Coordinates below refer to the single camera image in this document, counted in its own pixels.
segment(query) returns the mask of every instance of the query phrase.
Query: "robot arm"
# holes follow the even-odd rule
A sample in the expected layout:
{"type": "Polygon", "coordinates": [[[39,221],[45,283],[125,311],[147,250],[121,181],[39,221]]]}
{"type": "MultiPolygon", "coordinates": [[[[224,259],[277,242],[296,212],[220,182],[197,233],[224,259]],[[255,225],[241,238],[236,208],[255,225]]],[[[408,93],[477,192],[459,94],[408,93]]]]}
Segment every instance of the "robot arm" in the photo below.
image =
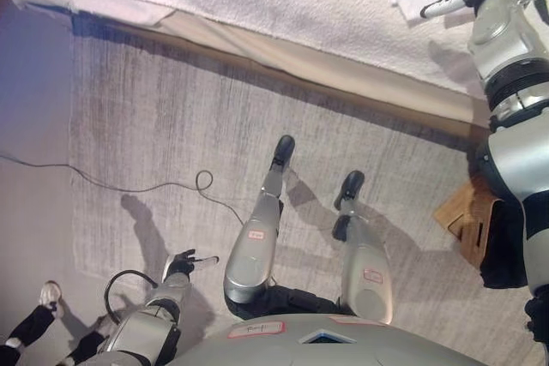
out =
{"type": "MultiPolygon", "coordinates": [[[[492,111],[494,133],[479,151],[480,168],[497,195],[522,206],[524,265],[534,295],[527,312],[537,323],[531,326],[545,331],[534,338],[548,344],[549,53],[524,15],[531,2],[549,24],[546,0],[462,0],[475,10],[468,48],[492,111]]],[[[441,0],[422,15],[447,8],[441,0]]]]}
{"type": "Polygon", "coordinates": [[[147,303],[119,324],[98,355],[87,366],[152,366],[173,360],[185,301],[189,296],[190,273],[199,261],[219,261],[217,256],[196,259],[195,250],[187,250],[168,259],[162,283],[152,290],[147,303]]]}

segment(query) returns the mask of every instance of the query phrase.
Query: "black pants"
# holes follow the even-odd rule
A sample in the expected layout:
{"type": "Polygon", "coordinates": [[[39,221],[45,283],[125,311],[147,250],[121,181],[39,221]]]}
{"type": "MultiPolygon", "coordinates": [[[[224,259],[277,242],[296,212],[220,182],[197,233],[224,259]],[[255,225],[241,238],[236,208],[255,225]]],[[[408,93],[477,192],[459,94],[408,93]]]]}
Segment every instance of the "black pants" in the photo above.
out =
{"type": "MultiPolygon", "coordinates": [[[[55,318],[45,306],[38,306],[24,321],[22,321],[10,334],[10,338],[18,338],[22,346],[26,347],[34,343],[42,336],[55,318]]],[[[67,357],[71,357],[75,364],[84,362],[97,353],[98,346],[105,337],[97,332],[91,332],[80,340],[76,349],[67,357]]],[[[15,366],[21,357],[21,353],[13,347],[0,346],[0,365],[15,366]]]]}
{"type": "MultiPolygon", "coordinates": [[[[18,338],[23,346],[29,346],[44,334],[55,318],[45,306],[37,306],[24,321],[10,334],[10,338],[18,338]]],[[[0,363],[13,366],[19,360],[21,353],[6,345],[0,346],[0,363]]]]}
{"type": "Polygon", "coordinates": [[[103,340],[105,340],[105,337],[101,334],[91,332],[80,339],[76,349],[74,349],[67,357],[71,357],[75,361],[75,364],[82,363],[97,354],[97,348],[101,343],[103,343],[103,340]]]}

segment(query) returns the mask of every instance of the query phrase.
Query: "label sticker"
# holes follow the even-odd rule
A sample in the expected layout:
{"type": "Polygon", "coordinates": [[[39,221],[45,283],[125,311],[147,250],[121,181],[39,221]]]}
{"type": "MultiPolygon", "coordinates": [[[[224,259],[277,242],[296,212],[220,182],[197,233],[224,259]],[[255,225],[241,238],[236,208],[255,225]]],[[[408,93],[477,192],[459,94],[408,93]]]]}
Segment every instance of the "label sticker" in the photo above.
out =
{"type": "Polygon", "coordinates": [[[372,269],[364,269],[364,279],[370,280],[370,282],[383,284],[383,275],[380,272],[376,272],[372,269]]]}
{"type": "Polygon", "coordinates": [[[278,334],[286,331],[283,321],[265,321],[254,325],[235,327],[227,336],[228,339],[251,338],[252,336],[263,336],[266,334],[278,334]]]}
{"type": "Polygon", "coordinates": [[[254,239],[254,240],[263,240],[265,238],[265,232],[264,231],[249,231],[248,232],[248,238],[254,239]]]}
{"type": "Polygon", "coordinates": [[[369,326],[386,326],[378,321],[368,321],[355,316],[329,316],[335,323],[340,325],[369,325],[369,326]]]}

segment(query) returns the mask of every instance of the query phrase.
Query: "white sneaker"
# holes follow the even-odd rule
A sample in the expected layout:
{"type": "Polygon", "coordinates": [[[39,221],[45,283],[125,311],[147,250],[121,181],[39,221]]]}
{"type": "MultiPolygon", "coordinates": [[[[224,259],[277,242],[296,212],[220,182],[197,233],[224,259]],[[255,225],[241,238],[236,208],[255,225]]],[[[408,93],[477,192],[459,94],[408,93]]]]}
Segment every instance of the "white sneaker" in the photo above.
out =
{"type": "Polygon", "coordinates": [[[42,306],[46,306],[49,310],[51,310],[53,317],[60,319],[64,314],[63,305],[60,303],[61,296],[62,293],[59,285],[53,280],[48,280],[42,286],[42,290],[40,291],[40,299],[38,302],[42,306]]]}

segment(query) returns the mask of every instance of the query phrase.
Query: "robot leg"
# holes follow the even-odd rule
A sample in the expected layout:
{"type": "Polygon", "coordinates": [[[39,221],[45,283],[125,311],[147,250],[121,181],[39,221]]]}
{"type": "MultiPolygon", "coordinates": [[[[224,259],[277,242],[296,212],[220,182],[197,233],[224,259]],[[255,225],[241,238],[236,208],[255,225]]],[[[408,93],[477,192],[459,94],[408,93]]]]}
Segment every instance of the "robot leg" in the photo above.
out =
{"type": "Polygon", "coordinates": [[[332,235],[345,242],[340,306],[350,314],[390,323],[393,298],[389,263],[383,243],[355,210],[355,199],[364,183],[360,171],[349,173],[334,206],[340,211],[332,235]]]}
{"type": "Polygon", "coordinates": [[[294,147],[295,141],[289,135],[279,140],[254,210],[232,247],[223,288],[234,303],[251,303],[267,290],[283,208],[279,200],[282,175],[294,147]]]}

